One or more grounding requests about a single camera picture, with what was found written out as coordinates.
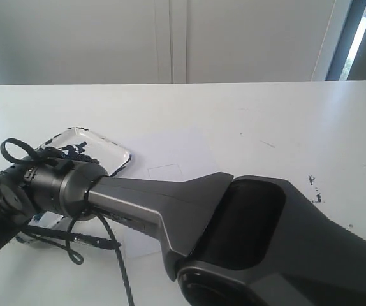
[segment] white paper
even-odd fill
[[[183,182],[219,171],[211,151],[198,129],[156,133],[122,141],[133,155],[119,177]],[[126,228],[126,256],[135,258],[160,251],[157,240]]]

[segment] white wall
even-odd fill
[[[162,4],[0,0],[0,84],[170,82]]]
[[[351,0],[0,0],[0,84],[324,80]]]

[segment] white cabinet door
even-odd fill
[[[350,2],[171,0],[173,78],[189,83],[324,80]],[[176,48],[181,39],[184,50]]]
[[[0,84],[170,83],[168,0],[0,0]]]

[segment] white tabletop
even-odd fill
[[[196,127],[221,171],[287,179],[310,200],[320,193],[315,205],[366,239],[366,82],[0,86],[0,143],[37,146],[71,126],[121,143]],[[0,305],[126,305],[115,255],[82,254],[75,266],[59,249],[8,244]],[[160,254],[127,269],[137,306],[187,305]]]

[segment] robotic arm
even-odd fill
[[[6,143],[29,154],[14,159]],[[98,164],[6,140],[0,248],[41,211],[94,210],[160,241],[191,305],[366,305],[366,241],[326,218],[289,182],[215,173],[187,182],[108,177]]]

